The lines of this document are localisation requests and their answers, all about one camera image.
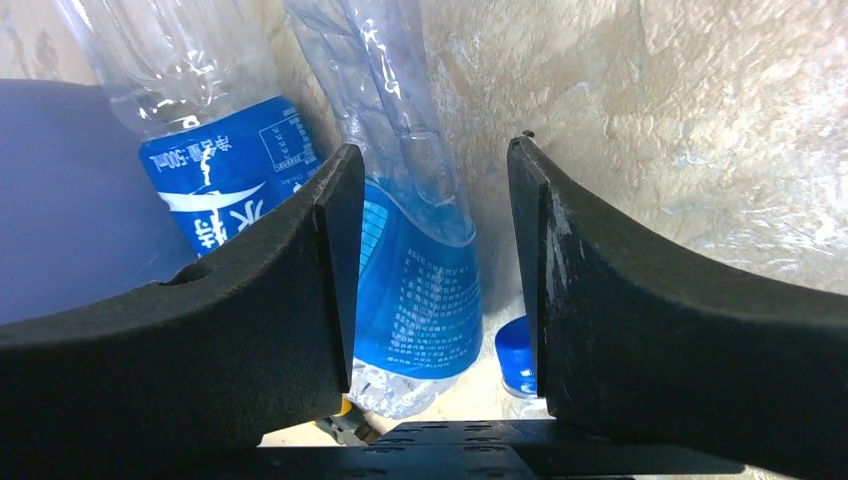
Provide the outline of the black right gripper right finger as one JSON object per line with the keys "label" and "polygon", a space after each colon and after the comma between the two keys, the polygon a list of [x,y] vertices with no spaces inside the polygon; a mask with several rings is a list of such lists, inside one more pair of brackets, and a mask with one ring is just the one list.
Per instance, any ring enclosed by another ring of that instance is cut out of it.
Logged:
{"label": "black right gripper right finger", "polygon": [[847,475],[847,299],[633,220],[531,132],[507,149],[540,394],[558,420],[800,479]]}

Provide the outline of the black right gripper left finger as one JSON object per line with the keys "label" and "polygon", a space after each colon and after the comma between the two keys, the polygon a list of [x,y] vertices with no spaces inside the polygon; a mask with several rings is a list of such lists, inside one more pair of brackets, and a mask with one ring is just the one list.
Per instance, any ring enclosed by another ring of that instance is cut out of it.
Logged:
{"label": "black right gripper left finger", "polygon": [[335,413],[351,381],[364,166],[344,145],[172,280],[1,329],[5,479],[151,479]]}

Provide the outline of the small clear bottle blue cap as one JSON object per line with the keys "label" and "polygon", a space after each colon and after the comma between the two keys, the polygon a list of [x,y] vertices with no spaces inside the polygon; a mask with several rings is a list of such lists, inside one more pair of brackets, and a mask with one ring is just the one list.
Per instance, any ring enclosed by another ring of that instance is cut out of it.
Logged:
{"label": "small clear bottle blue cap", "polygon": [[518,317],[502,326],[495,334],[494,348],[505,389],[519,398],[537,398],[527,317]]}

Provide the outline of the blue plastic bin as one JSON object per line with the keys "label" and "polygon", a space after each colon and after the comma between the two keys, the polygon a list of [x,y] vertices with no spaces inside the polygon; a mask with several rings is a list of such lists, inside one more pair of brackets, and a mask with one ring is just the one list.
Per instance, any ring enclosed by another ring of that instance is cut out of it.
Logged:
{"label": "blue plastic bin", "polygon": [[97,86],[1,83],[1,320],[171,279],[195,252]]}

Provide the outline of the crushed blue label bottle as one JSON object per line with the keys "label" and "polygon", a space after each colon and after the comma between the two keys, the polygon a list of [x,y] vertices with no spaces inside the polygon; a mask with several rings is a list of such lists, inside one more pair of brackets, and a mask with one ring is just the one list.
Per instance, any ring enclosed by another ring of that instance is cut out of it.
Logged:
{"label": "crushed blue label bottle", "polygon": [[301,50],[365,184],[349,399],[403,419],[477,359],[476,227],[431,93],[416,1],[289,1]]}

